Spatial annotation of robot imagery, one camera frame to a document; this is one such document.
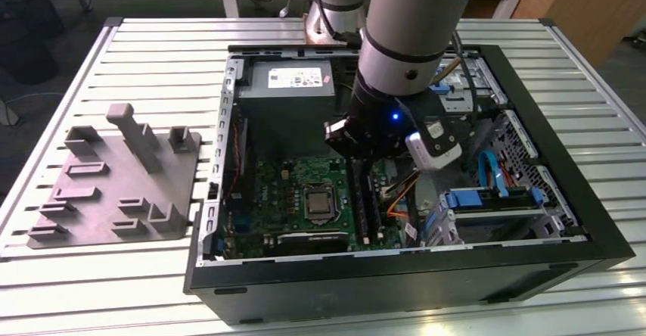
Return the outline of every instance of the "power supply label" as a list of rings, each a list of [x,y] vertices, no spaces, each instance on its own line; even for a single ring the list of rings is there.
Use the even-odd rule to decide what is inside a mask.
[[[323,86],[319,67],[285,67],[270,70],[270,89],[317,88]]]

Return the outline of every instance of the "floor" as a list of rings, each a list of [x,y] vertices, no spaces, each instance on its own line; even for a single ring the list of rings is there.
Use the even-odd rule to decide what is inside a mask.
[[[240,15],[277,17],[286,1],[240,0]],[[59,75],[38,86],[22,86],[0,71],[0,94],[6,100],[34,93],[66,93],[107,17],[224,17],[219,0],[95,0],[94,11],[90,13],[82,11],[76,0],[54,0],[54,4],[67,27],[67,33],[47,42],[60,66]],[[303,7],[305,0],[295,0],[290,16],[301,17]],[[638,118],[646,122],[645,68],[646,50],[636,50],[629,42],[622,42],[600,73]],[[11,105],[23,121],[16,128],[0,126],[0,203],[11,190],[59,101],[59,95],[38,95]]]

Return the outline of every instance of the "table surface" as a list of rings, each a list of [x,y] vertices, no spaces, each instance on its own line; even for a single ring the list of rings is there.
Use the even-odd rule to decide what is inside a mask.
[[[530,335],[645,329],[644,127],[557,30],[534,20],[463,20],[458,30],[466,44],[501,46],[637,256],[521,303],[299,322],[307,330],[291,332]],[[8,219],[0,233],[0,334],[267,334],[269,328],[294,326],[231,329],[198,297],[183,294],[191,228],[176,241],[47,250],[27,246],[26,232],[68,156],[66,131],[92,125],[103,135],[115,134],[103,114],[119,102],[132,103],[135,119],[155,132],[190,126],[202,134],[194,218],[212,166],[227,46],[303,42],[298,19],[127,19],[103,29],[0,208],[0,220]]]

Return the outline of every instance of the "green motherboard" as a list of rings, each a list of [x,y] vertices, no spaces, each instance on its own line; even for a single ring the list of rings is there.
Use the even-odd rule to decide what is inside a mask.
[[[375,192],[390,185],[383,163],[374,166],[373,179]],[[263,242],[273,241],[267,235],[289,232],[346,232],[349,251],[401,247],[397,222],[385,223],[381,241],[358,241],[349,186],[342,158],[259,161],[252,210],[230,217],[238,257],[262,257]]]

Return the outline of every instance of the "sticker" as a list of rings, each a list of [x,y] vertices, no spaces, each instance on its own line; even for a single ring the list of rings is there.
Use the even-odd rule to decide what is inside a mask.
[[[270,89],[317,88],[323,86],[319,67],[290,67],[271,69],[267,81]]]
[[[417,229],[413,227],[410,222],[406,223],[406,227],[403,228],[403,230],[413,239],[417,239]]]

